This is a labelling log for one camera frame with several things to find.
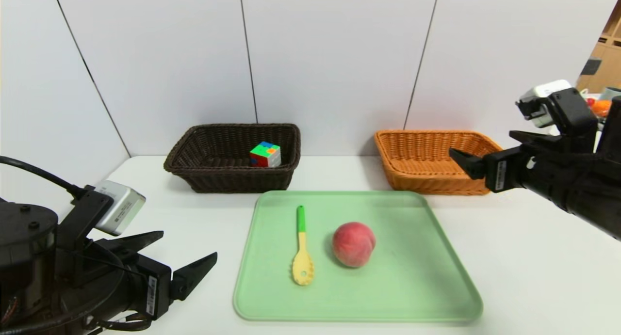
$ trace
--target green handle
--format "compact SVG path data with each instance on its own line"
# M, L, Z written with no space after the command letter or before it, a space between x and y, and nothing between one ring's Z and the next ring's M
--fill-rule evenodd
M304 218L304 207L297 207L297 232L306 232L306 219Z

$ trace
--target wicker basket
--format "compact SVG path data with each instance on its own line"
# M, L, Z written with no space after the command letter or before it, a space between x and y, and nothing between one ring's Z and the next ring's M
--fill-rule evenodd
M250 166L250 150L262 141L281 147L279 167ZM215 124L190 128L164 169L198 193L262 193L286 190L299 161L300 130L293 124Z
M393 189L423 194L489 193L484 180L470 179L448 156L448 149L477 156L502 150L488 137L472 131L383 130L375 134L375 143Z

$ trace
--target peach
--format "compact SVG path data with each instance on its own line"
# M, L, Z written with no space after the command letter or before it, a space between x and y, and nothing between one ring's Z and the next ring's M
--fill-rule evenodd
M362 223L343 224L332 236L332 251L345 266L364 266L369 261L374 248L375 235Z

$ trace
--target white wall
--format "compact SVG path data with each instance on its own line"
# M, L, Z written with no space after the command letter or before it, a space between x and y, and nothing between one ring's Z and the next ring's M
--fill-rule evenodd
M94 184L126 158L56 0L2 0L0 153ZM71 196L0 165L2 198L64 216Z
M203 123L255 123L240 0L60 0L133 156Z
M300 125L304 154L372 154L416 79L408 129L514 145L508 130L534 129L514 101L575 81L615 3L438 0L429 30L435 0L243 0L255 115L241 0L60 1L133 155L256 119Z
M302 154L375 154L401 129L435 0L244 0L260 123L296 123Z
M617 0L438 0L408 129L467 129L510 146L535 129L514 102L575 83Z

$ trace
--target orange fruit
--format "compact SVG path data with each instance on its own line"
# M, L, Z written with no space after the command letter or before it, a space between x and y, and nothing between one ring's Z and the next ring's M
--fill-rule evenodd
M608 116L608 111L610 111L610 106L612 106L612 101L608 99L602 99L596 101L593 106L590 107L591 111L598 117L606 117Z

